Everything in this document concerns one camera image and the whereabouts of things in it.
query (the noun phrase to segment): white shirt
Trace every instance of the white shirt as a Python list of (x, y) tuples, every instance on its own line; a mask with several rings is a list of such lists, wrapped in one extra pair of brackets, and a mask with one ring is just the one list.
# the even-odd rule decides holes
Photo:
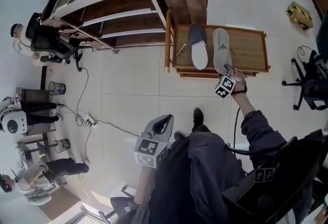
[(41, 191), (41, 190), (49, 190), (53, 186), (47, 180), (46, 177), (43, 175), (39, 177), (35, 183), (29, 185), (25, 179), (25, 177), (29, 175), (34, 175), (36, 171), (39, 171), (39, 167), (37, 165), (31, 165), (26, 170), (20, 170), (17, 173), (17, 177), (19, 178), (18, 182), (16, 183), (17, 190), (23, 194), (33, 194), (34, 192)]

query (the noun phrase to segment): hand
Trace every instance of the hand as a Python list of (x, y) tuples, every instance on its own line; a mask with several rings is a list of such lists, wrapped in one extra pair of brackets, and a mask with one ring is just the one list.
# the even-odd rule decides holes
[[(241, 72), (237, 68), (230, 69), (230, 76), (238, 77), (242, 80), (245, 80), (245, 76), (244, 76), (243, 72)], [(245, 90), (245, 86), (242, 83), (237, 82), (232, 91), (237, 92), (237, 91), (243, 91), (243, 90)]]

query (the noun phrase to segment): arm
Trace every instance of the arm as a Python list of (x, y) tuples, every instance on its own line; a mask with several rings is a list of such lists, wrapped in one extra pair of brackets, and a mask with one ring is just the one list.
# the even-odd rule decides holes
[(5, 98), (0, 103), (0, 111), (4, 110), (5, 108), (7, 108), (8, 106), (12, 105), (13, 103), (14, 103), (14, 100), (13, 99)]
[[(245, 79), (241, 72), (234, 71), (234, 76)], [(237, 83), (234, 91), (244, 89), (244, 85)], [(275, 147), (286, 140), (281, 136), (278, 131), (274, 131), (268, 123), (266, 117), (261, 111), (256, 111), (250, 103), (245, 93), (236, 94), (232, 96), (240, 107), (244, 120), (241, 124), (241, 132), (246, 135), (250, 143), (250, 150), (261, 150), (266, 148)], [(265, 163), (273, 154), (266, 154), (262, 156), (252, 156), (251, 160), (254, 167), (258, 167)]]

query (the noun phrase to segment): sneaker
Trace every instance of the sneaker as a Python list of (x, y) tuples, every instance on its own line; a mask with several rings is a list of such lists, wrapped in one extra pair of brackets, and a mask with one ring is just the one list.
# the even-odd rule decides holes
[(88, 167), (90, 167), (90, 161), (86, 158), (86, 160), (84, 160), (84, 164), (86, 164)]
[(63, 104), (56, 104), (57, 105), (57, 108), (64, 108), (65, 107), (65, 105), (63, 105)]
[(182, 140), (184, 138), (185, 138), (185, 136), (182, 133), (180, 133), (179, 131), (177, 131), (177, 132), (174, 133), (174, 139), (175, 139), (175, 141), (179, 141), (179, 140)]
[(58, 121), (59, 121), (59, 120), (60, 120), (60, 121), (63, 121), (63, 120), (64, 120), (64, 118), (63, 118), (63, 116), (62, 116), (62, 115), (60, 115), (60, 114), (56, 113), (56, 116), (58, 117)]
[(199, 109), (196, 108), (194, 110), (194, 126), (200, 126), (204, 122), (204, 115), (203, 112)]

